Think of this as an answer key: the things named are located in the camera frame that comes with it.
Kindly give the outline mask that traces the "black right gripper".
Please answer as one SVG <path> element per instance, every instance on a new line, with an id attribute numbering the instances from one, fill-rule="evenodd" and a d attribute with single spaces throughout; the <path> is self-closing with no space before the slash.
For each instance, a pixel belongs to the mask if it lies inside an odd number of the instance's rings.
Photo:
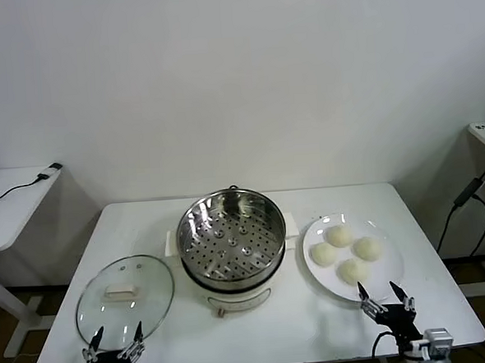
<path id="1" fill-rule="evenodd" d="M 422 334 L 414 325 L 416 308 L 414 298 L 408 296 L 402 287 L 390 281 L 390 287 L 400 301 L 399 304 L 380 305 L 370 298 L 364 286 L 358 282 L 360 306 L 364 313 L 376 323 L 389 328 L 395 336 L 399 351 L 411 351 L 411 342 L 422 338 Z"/>

